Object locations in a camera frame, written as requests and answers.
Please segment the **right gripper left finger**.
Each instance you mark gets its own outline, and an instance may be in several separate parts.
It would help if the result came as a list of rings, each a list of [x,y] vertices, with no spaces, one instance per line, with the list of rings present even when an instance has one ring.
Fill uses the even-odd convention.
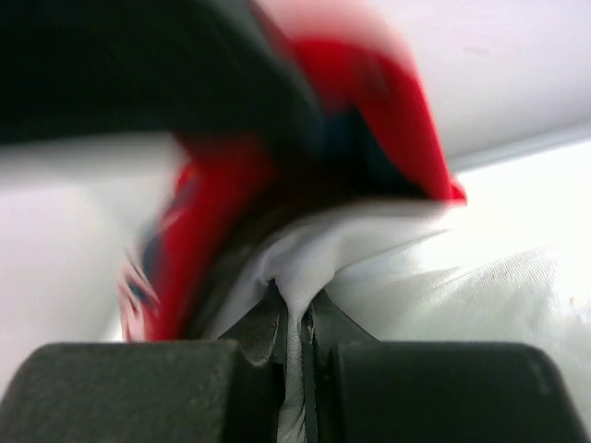
[[[5,442],[273,442],[286,309],[275,286],[213,341],[52,343],[1,402]]]

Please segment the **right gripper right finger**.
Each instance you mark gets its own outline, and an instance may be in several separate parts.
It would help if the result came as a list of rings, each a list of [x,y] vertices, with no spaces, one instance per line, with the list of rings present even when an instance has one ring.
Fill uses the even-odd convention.
[[[380,341],[326,293],[301,323],[310,442],[583,442],[561,373],[514,342]]]

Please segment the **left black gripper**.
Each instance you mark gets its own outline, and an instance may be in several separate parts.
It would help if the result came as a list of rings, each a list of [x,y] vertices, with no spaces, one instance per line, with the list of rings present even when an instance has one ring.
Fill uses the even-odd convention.
[[[5,1],[5,144],[135,131],[314,150],[318,99],[254,1]]]

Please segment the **red patterned pillowcase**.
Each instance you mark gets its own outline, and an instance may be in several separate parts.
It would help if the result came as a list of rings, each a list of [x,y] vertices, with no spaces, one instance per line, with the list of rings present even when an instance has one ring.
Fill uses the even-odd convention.
[[[217,284],[270,233],[353,194],[464,203],[402,37],[358,1],[277,1],[283,48],[320,100],[320,142],[281,161],[261,138],[183,139],[175,191],[118,283],[127,341],[202,333]]]

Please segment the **white pillow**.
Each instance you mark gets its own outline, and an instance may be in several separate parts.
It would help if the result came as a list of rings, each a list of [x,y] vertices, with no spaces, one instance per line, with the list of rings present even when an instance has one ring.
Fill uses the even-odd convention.
[[[578,211],[376,202],[307,216],[263,239],[210,335],[235,324],[269,281],[292,321],[326,290],[380,339],[534,345],[590,419],[590,220]]]

